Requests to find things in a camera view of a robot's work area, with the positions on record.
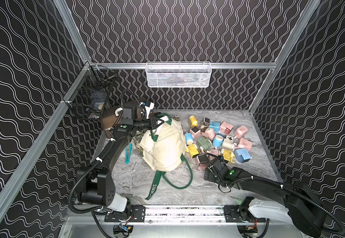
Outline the dusty pink square sharpener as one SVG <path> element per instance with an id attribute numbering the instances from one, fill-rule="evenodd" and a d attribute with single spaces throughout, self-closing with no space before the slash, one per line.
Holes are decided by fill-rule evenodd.
<path id="1" fill-rule="evenodd" d="M 195 162 L 196 162 L 196 168 L 198 171 L 205 170 L 209 165 L 208 160 L 207 160 L 207 156 L 204 154 L 198 155 L 195 158 Z"/>

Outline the blue round dial sharpener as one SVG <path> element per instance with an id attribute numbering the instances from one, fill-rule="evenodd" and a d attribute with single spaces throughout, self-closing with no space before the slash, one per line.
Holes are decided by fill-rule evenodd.
<path id="1" fill-rule="evenodd" d="M 194 137 L 191 133 L 186 133 L 185 134 L 185 141 L 186 141 L 186 145 L 191 145 L 194 143 Z"/>

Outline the light blue round sharpener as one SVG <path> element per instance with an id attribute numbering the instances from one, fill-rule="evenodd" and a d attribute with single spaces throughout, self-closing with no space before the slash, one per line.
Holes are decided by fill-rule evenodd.
<path id="1" fill-rule="evenodd" d="M 221 147 L 222 143 L 223 143 L 224 137 L 222 135 L 215 135 L 214 139 L 213 139 L 213 146 L 214 147 Z"/>

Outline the mauve pink crank sharpener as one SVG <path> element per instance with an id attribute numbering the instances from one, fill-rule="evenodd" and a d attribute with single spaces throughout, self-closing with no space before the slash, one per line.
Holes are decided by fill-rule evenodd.
<path id="1" fill-rule="evenodd" d="M 210 149 L 210 150 L 208 150 L 207 151 L 207 153 L 209 153 L 209 154 L 213 154 L 213 155 L 215 155 L 216 157 L 219 157 L 220 155 L 221 155 L 221 152 L 220 152 L 220 150 L 217 150 L 217 149 Z M 213 160 L 214 159 L 214 156 L 209 156 L 209 159 L 210 160 Z"/>

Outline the green grey sharpener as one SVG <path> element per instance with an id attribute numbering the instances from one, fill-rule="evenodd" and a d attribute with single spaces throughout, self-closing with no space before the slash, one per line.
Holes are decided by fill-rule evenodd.
<path id="1" fill-rule="evenodd" d="M 197 139 L 196 145 L 199 150 L 204 153 L 211 148 L 212 142 L 209 139 L 201 136 Z"/>

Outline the blue pencil sharpener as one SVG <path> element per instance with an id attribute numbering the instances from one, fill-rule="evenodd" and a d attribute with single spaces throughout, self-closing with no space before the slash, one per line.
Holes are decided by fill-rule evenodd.
<path id="1" fill-rule="evenodd" d="M 210 122 L 209 128 L 212 128 L 214 132 L 219 132 L 220 127 L 221 127 L 221 123 L 215 122 L 215 121 Z"/>

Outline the pink rounded pencil sharpener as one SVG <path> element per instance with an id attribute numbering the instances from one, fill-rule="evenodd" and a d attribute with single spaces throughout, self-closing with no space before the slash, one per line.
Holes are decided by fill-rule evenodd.
<path id="1" fill-rule="evenodd" d="M 245 134 L 248 132 L 248 128 L 246 126 L 240 126 L 238 127 L 234 132 L 234 138 L 241 139 L 245 136 Z"/>

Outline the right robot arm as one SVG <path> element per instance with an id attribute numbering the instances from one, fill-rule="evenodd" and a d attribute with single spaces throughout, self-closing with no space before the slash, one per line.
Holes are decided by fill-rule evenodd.
<path id="1" fill-rule="evenodd" d="M 247 196 L 235 211 L 225 209 L 225 217 L 257 223 L 260 219 L 282 221 L 294 225 L 302 233 L 318 238 L 323 232 L 343 235 L 345 226 L 322 204 L 305 184 L 278 182 L 256 176 L 242 168 L 229 168 L 221 156 L 203 154 L 208 163 L 204 179 L 214 182 L 222 193 L 233 188 L 250 191 L 267 198 Z"/>

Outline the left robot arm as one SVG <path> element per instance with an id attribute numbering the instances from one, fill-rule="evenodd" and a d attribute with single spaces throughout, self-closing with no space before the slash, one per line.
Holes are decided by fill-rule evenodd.
<path id="1" fill-rule="evenodd" d="M 78 170 L 77 182 L 68 196 L 71 212 L 100 215 L 119 212 L 130 215 L 131 204 L 116 192 L 112 170 L 137 133 L 149 132 L 152 140 L 157 141 L 155 131 L 164 124 L 171 125 L 169 115 L 154 112 L 153 108 L 153 103 L 144 98 L 135 98 L 103 110 L 101 124 L 109 142 L 89 165 Z"/>

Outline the light blue box sharpener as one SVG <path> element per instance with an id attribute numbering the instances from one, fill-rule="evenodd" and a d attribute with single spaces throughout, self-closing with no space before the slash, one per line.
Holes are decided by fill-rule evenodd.
<path id="1" fill-rule="evenodd" d="M 246 148 L 240 148 L 235 150 L 235 157 L 240 163 L 248 162 L 252 157 L 249 154 L 249 151 Z"/>

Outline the cream tote bag green handles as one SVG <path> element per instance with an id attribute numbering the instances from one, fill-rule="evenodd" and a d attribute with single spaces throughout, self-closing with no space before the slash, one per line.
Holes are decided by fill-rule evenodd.
<path id="1" fill-rule="evenodd" d="M 190 187 L 193 181 L 193 171 L 185 157 L 187 146 L 181 123 L 167 113 L 156 115 L 156 119 L 160 126 L 145 132 L 139 143 L 143 160 L 155 171 L 146 200 L 150 200 L 157 192 L 162 179 L 178 190 Z M 184 186 L 177 186 L 166 177 L 166 173 L 177 169 L 183 162 L 188 167 L 190 180 Z"/>

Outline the pink box pencil sharpener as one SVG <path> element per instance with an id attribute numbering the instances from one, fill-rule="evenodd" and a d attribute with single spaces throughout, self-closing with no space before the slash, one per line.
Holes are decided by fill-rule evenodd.
<path id="1" fill-rule="evenodd" d="M 224 121 L 224 122 L 222 122 L 221 125 L 220 125 L 219 132 L 228 135 L 228 134 L 231 133 L 233 127 L 234 127 L 234 126 L 233 126 L 232 124 L 230 124 L 230 123 Z"/>

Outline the cream panda pencil sharpener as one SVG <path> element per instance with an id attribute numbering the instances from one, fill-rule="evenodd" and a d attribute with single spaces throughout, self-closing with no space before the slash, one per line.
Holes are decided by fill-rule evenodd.
<path id="1" fill-rule="evenodd" d="M 228 150 L 234 150 L 234 148 L 235 148 L 234 138 L 232 136 L 227 135 L 223 139 L 222 148 L 228 149 Z"/>

